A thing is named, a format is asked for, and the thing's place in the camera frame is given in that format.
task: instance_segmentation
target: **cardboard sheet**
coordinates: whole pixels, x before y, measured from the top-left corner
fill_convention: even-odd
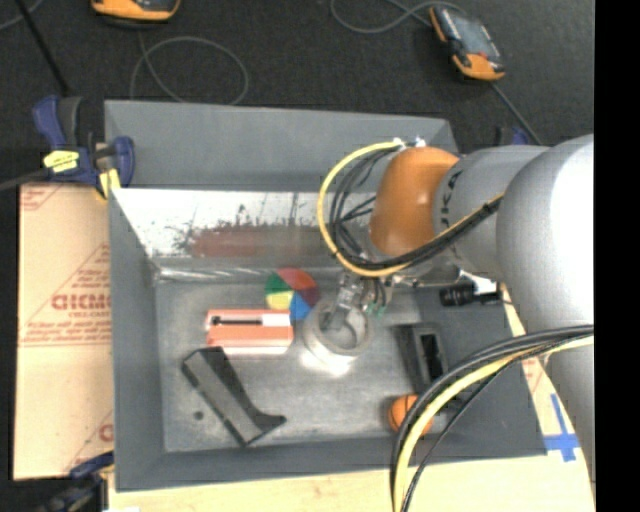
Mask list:
[[[106,211],[90,187],[21,188],[15,479],[113,447]]]

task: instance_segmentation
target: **black floor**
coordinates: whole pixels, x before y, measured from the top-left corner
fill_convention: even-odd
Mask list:
[[[345,20],[360,26],[383,25],[401,13],[388,0],[335,3]],[[544,144],[594,131],[594,0],[457,3],[489,28],[507,65],[499,85]],[[2,7],[0,181],[38,167],[45,148],[30,109],[60,92],[27,24],[7,25],[18,14],[14,0]],[[93,132],[99,138],[103,100],[129,97],[141,56],[138,34],[107,25],[88,1],[44,0],[32,18],[73,92],[85,99],[81,137]],[[497,127],[517,124],[490,87],[457,79],[434,34],[413,19],[362,35],[336,21],[328,0],[183,0],[168,25],[142,33],[147,48],[182,36],[210,39],[243,62],[250,82],[241,105],[442,117],[463,152],[492,145]],[[166,85],[189,101],[227,103],[243,87],[237,65],[211,46],[164,46],[151,59]],[[144,67],[135,91],[166,98]],[[63,483],[5,483],[15,392],[15,191],[0,193],[0,222],[0,511],[28,510]],[[51,373],[57,377],[55,368]]]

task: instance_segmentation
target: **orange device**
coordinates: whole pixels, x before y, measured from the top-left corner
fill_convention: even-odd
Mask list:
[[[287,309],[210,309],[207,345],[226,354],[283,354],[293,341]]]
[[[171,18],[181,0],[91,0],[93,9],[113,21],[161,23]]]
[[[464,76],[489,81],[504,76],[500,52],[480,20],[442,5],[431,7],[429,18],[438,39],[447,44],[451,60]]]

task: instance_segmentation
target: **yellow label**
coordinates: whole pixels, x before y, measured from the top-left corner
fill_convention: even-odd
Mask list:
[[[100,185],[102,185],[104,197],[109,197],[109,190],[121,187],[118,171],[116,169],[109,169],[100,174]]]
[[[80,155],[76,151],[63,151],[57,149],[44,157],[42,163],[53,172],[63,172],[73,169]]]

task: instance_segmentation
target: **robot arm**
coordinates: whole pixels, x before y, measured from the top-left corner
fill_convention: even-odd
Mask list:
[[[593,151],[591,135],[461,159],[435,148],[403,149],[380,182],[370,241],[378,257],[397,260],[499,198],[497,212],[457,238],[445,259],[504,283],[528,333],[593,325]],[[415,278],[426,268],[393,269],[396,278]],[[554,354],[547,372],[595,483],[593,354],[593,345]]]

